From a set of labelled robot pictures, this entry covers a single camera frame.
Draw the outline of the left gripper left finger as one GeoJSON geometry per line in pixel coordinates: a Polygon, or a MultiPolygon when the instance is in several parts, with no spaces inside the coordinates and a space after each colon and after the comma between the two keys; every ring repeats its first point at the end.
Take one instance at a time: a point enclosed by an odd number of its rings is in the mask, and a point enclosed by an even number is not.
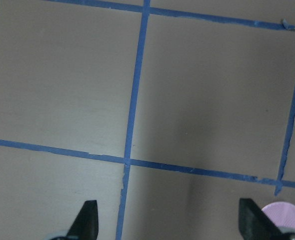
{"type": "Polygon", "coordinates": [[[96,240],[98,238],[98,203],[84,202],[63,240],[96,240]]]}

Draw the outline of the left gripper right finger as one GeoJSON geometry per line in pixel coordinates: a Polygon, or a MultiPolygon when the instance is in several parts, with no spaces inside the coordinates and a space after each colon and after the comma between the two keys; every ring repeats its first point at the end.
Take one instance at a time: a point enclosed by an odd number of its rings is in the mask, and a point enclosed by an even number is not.
{"type": "Polygon", "coordinates": [[[244,240],[295,240],[295,230],[277,227],[251,198],[239,200],[238,230],[244,240]]]}

